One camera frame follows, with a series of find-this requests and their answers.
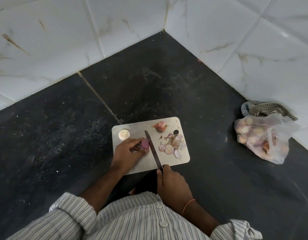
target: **white shirt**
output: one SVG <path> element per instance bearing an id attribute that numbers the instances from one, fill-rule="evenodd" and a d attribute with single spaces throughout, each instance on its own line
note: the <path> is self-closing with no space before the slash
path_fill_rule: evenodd
<path id="1" fill-rule="evenodd" d="M 248 222 L 230 221 L 208 237 L 150 192 L 112 202 L 98 215 L 83 198 L 64 193 L 49 213 L 8 239 L 262 239 Z"/>

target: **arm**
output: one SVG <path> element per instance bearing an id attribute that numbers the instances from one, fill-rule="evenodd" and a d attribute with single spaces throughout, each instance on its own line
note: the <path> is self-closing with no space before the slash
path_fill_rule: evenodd
<path id="1" fill-rule="evenodd" d="M 140 150 L 136 153 L 131 153 L 130 151 L 130 149 L 139 144 L 142 140 L 143 138 L 129 138 L 119 144 L 115 149 L 109 171 L 79 195 L 94 208 L 96 214 L 101 210 L 118 181 L 136 164 L 137 161 L 148 153 L 148 150 Z"/>
<path id="2" fill-rule="evenodd" d="M 193 196 L 184 177 L 178 172 L 172 171 L 169 165 L 164 165 L 163 174 L 159 169 L 157 174 L 157 192 L 163 202 L 199 228 L 204 234 L 211 236 L 212 231 L 220 223 L 196 201 L 192 201 L 186 206 L 193 199 Z"/>
<path id="3" fill-rule="evenodd" d="M 90 235 L 100 211 L 110 192 L 148 150 L 131 153 L 130 149 L 143 138 L 127 139 L 115 149 L 107 173 L 89 186 L 79 197 L 64 193 L 51 207 L 49 213 L 33 221 L 8 239 L 81 239 Z"/>

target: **shirt sleeve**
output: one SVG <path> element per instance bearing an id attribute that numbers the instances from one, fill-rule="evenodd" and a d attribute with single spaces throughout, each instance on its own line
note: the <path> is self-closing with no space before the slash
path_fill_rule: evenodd
<path id="1" fill-rule="evenodd" d="M 96 212 L 83 198 L 64 193 L 49 213 L 33 221 L 9 239 L 81 239 L 92 234 Z"/>
<path id="2" fill-rule="evenodd" d="M 216 227 L 210 238 L 212 240 L 257 240 L 262 234 L 250 227 L 247 221 L 230 220 L 230 223 Z"/>

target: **metal cutting board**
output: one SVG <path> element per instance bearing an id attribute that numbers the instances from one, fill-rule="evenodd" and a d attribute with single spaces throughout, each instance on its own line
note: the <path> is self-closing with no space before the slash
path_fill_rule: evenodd
<path id="1" fill-rule="evenodd" d="M 160 132 L 157 129 L 153 128 L 152 125 L 157 124 L 160 121 L 165 121 L 168 127 L 166 128 L 165 132 Z M 130 134 L 131 138 L 140 138 L 140 137 L 145 137 L 145 130 L 148 131 L 156 153 L 160 159 L 160 162 L 162 165 L 168 164 L 170 166 L 173 165 L 178 165 L 178 164 L 183 164 L 183 163 L 188 163 L 190 161 L 190 155 L 188 148 L 184 148 L 181 150 L 182 157 L 180 159 L 176 158 L 174 154 L 172 155 L 167 155 L 165 152 L 161 152 L 159 150 L 159 145 L 160 142 L 166 144 L 168 142 L 164 140 L 164 138 L 160 139 L 161 136 L 167 137 L 169 133 L 173 133 L 175 130 L 179 131 L 179 134 L 182 134 L 184 136 L 184 143 L 186 143 L 186 138 L 183 133 L 181 123 L 179 118 L 177 117 L 170 117 L 170 118 L 164 118 L 164 119 L 158 119 L 158 120 L 149 120 L 149 121 L 143 121 L 143 122 L 137 122 L 137 123 L 132 123 L 132 124 L 122 124 L 122 125 L 116 125 L 112 128 L 112 139 L 113 139 L 113 152 L 116 148 L 117 145 L 119 145 L 122 141 L 118 137 L 118 133 L 122 129 L 127 129 Z M 132 174 L 132 173 L 138 173 L 138 172 L 144 172 L 148 170 L 153 170 L 157 169 L 153 154 L 151 150 L 149 149 L 149 153 L 143 157 L 134 168 L 132 168 L 127 174 Z"/>

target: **orange bracelet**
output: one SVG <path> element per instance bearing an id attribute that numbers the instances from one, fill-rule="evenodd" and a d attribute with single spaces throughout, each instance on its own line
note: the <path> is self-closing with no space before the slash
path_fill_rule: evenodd
<path id="1" fill-rule="evenodd" d="M 188 205 L 190 202 L 192 202 L 193 200 L 195 200 L 195 199 L 191 199 L 189 202 L 186 203 L 186 205 L 184 206 L 184 209 L 183 209 L 183 211 L 182 211 L 182 216 L 183 216 L 184 210 L 185 210 L 185 208 L 187 207 L 187 205 Z"/>

